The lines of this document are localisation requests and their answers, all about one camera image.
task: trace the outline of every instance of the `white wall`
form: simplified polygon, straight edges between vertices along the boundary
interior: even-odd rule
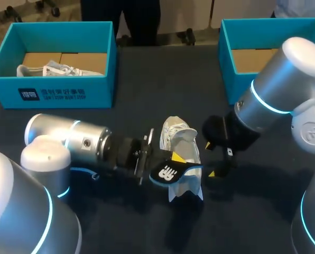
[[[26,0],[0,0],[0,12],[8,6],[17,7],[26,3]]]
[[[215,0],[212,28],[219,28],[222,19],[270,17],[276,0]]]
[[[182,32],[187,28],[202,30],[209,26],[211,0],[160,0],[160,4],[159,34]],[[130,35],[122,15],[117,37],[124,34]]]

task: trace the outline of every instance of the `blue shoe box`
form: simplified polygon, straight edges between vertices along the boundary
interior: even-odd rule
[[[29,52],[106,53],[105,73],[16,77]],[[3,108],[110,108],[116,55],[112,22],[13,23],[0,46],[0,103]]]
[[[247,67],[251,61],[255,64],[256,61],[262,60],[248,56],[248,50],[262,49],[257,53],[263,52],[263,55],[259,54],[259,58],[266,58],[265,65],[271,59],[271,56],[264,55],[266,51],[274,52],[274,49],[280,48],[282,43],[291,37],[302,37],[315,43],[315,18],[222,20],[218,54],[230,105],[238,101],[258,74],[257,71],[238,71],[237,59],[233,53],[244,50],[245,59],[242,64]]]

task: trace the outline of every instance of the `table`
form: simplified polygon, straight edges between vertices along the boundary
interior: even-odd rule
[[[202,122],[225,114],[216,46],[124,48],[119,50],[118,85],[110,110],[3,110],[0,152],[16,162],[24,129],[43,112],[103,124],[113,132],[141,137],[155,128],[158,146],[164,120],[178,115],[199,130],[202,162],[214,165],[220,149],[205,151]],[[202,179],[204,203],[193,195],[168,202],[168,191],[121,177],[92,183],[72,173],[70,205],[83,230],[82,254],[247,253],[294,254],[290,225],[315,172],[315,156],[300,150],[284,117],[247,151],[224,180]]]

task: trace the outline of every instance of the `person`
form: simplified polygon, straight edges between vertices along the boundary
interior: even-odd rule
[[[315,17],[315,0],[277,0],[272,17]]]
[[[82,21],[112,21],[116,36],[123,12],[133,45],[155,46],[160,0],[80,0]]]

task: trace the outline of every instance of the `person's legs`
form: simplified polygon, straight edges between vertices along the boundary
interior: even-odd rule
[[[123,9],[121,0],[80,0],[82,21],[112,21],[115,36]]]
[[[126,0],[124,15],[135,46],[155,46],[160,25],[160,0]]]

